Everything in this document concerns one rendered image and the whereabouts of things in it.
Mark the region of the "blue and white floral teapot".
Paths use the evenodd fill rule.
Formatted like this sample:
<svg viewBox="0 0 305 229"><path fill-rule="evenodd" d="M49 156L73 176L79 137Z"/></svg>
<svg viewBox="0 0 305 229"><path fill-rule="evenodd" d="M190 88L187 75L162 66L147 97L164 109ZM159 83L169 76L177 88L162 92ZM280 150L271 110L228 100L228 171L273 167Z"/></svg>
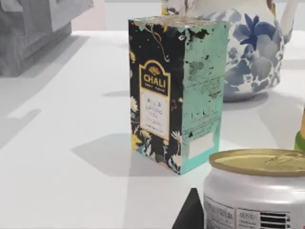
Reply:
<svg viewBox="0 0 305 229"><path fill-rule="evenodd" d="M224 101L249 100L280 83L284 47L290 41L299 0L286 0L280 20L273 0L194 0L187 15L227 21Z"/></svg>

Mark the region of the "white can with gold lid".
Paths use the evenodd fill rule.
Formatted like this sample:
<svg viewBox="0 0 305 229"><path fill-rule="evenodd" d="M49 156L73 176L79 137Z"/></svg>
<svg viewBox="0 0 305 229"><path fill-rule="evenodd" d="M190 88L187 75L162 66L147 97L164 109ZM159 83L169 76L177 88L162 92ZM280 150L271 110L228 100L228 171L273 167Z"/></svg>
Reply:
<svg viewBox="0 0 305 229"><path fill-rule="evenodd" d="M204 229L305 229L305 153L213 153L204 179Z"/></svg>

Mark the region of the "grey cabinet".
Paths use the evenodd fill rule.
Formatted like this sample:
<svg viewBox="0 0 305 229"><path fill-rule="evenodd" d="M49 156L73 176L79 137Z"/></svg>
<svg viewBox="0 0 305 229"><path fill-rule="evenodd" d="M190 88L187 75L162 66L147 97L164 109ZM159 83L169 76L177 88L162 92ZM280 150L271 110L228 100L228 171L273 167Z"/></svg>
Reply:
<svg viewBox="0 0 305 229"><path fill-rule="evenodd" d="M0 0L0 76L17 77L70 36L93 0Z"/></svg>

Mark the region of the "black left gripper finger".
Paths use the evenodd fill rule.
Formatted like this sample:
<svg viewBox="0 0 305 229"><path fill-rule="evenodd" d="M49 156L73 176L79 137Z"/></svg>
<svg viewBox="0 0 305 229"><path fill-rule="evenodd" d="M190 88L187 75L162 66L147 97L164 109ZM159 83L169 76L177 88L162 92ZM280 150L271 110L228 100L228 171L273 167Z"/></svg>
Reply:
<svg viewBox="0 0 305 229"><path fill-rule="evenodd" d="M191 188L172 229L204 229L204 211L197 188Z"/></svg>

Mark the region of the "green and yellow bottle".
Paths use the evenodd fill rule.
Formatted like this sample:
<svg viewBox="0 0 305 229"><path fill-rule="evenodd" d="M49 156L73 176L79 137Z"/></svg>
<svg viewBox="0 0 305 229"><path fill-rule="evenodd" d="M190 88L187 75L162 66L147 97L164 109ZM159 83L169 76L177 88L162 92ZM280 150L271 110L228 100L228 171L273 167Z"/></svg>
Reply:
<svg viewBox="0 0 305 229"><path fill-rule="evenodd" d="M294 150L305 152L305 105L303 109L300 130L296 133L295 136Z"/></svg>

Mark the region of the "white and yellow patterned box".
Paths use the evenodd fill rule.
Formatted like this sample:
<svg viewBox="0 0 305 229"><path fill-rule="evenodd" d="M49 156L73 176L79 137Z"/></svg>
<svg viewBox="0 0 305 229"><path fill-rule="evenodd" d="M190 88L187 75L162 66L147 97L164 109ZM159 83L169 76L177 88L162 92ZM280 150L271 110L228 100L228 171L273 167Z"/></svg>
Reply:
<svg viewBox="0 0 305 229"><path fill-rule="evenodd" d="M197 0L161 0L161 15L187 15Z"/></svg>

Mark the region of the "black and teal tea box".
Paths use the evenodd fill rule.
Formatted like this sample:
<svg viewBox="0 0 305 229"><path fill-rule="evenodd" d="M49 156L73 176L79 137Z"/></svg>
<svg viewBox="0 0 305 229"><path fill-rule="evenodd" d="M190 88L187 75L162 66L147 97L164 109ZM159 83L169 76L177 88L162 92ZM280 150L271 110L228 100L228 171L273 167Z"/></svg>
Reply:
<svg viewBox="0 0 305 229"><path fill-rule="evenodd" d="M130 19L132 149L178 175L219 150L229 23Z"/></svg>

